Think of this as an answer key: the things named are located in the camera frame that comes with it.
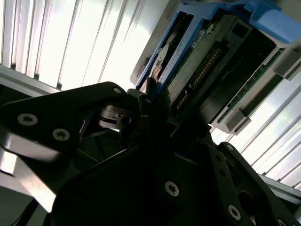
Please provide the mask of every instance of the label sticker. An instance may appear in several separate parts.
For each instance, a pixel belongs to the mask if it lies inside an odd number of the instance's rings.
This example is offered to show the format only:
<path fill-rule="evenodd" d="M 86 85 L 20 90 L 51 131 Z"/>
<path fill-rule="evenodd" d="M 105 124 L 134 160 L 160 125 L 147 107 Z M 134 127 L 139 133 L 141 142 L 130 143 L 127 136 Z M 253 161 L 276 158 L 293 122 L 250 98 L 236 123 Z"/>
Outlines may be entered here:
<path fill-rule="evenodd" d="M 197 34 L 197 36 L 195 37 L 195 39 L 193 40 L 191 47 L 195 48 L 197 46 L 197 44 L 199 43 L 199 41 L 201 41 L 202 37 L 204 36 L 204 34 L 206 33 L 206 31 L 204 30 L 200 30 Z"/>

